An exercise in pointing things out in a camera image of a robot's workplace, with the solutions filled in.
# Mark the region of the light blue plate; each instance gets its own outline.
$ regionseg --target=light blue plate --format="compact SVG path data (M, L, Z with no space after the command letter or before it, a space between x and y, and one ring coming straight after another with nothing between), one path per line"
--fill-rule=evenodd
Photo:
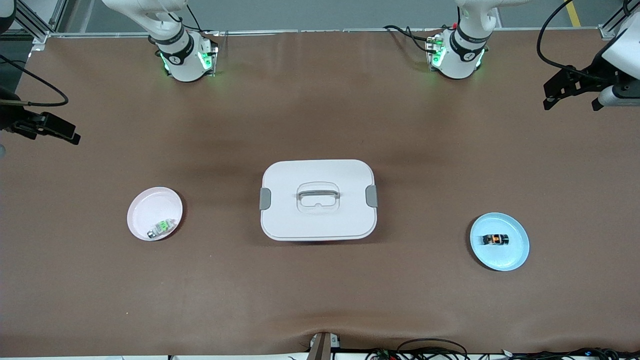
M484 245L483 236L507 234L506 245ZM489 213L479 217L471 227L471 249L483 264L498 271L515 270L529 255L529 237L524 227L507 214Z

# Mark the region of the yellow stripe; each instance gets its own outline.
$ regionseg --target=yellow stripe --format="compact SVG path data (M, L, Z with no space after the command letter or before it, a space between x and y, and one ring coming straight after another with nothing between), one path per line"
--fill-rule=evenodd
M566 11L569 13L569 19L571 20L571 25L574 28L579 28L580 27L580 19L578 19L578 13L575 12L575 6L573 5L573 2L568 3L566 5Z

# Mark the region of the small glass bottle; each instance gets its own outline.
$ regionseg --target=small glass bottle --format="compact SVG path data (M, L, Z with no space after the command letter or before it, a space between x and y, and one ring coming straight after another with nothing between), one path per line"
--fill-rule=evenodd
M154 239L154 238L157 238L158 236L160 236L162 234L168 233L174 227L175 227L175 220L169 218L169 219L166 219L166 220L163 220L163 221L160 221L159 223L157 223L156 226L154 226L153 229L151 229L151 230L149 230L147 232L147 236L150 239Z

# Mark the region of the plate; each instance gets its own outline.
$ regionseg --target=plate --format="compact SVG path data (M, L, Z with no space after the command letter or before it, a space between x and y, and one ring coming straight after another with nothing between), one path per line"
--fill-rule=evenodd
M506 245L484 245L483 236L506 234ZM471 227L471 249L478 260L498 271L515 270L524 264L529 256L529 237L524 227L507 214L488 213L479 217Z
M175 227L168 233L150 239L147 232L160 221L167 219L174 219ZM164 239L178 228L180 220L182 220L182 199L175 191L163 187L141 192L133 199L127 212L129 230L135 237L145 241Z

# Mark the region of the table surface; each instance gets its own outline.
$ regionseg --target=table surface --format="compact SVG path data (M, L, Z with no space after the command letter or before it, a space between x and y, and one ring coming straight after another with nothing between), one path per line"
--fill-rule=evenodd
M544 111L556 71L536 36L496 32L461 81L389 33L230 37L217 76L196 83L164 76L144 38L50 39L28 69L68 94L50 110L83 138L2 134L0 356L296 352L318 331L343 347L635 350L638 112L593 112L595 94ZM597 31L549 31L544 48L581 67L603 45ZM18 93L56 98L27 77ZM270 240L262 173L325 158L371 166L376 230ZM153 186L186 207L156 243L125 221ZM471 223L492 211L527 229L518 270L470 254Z

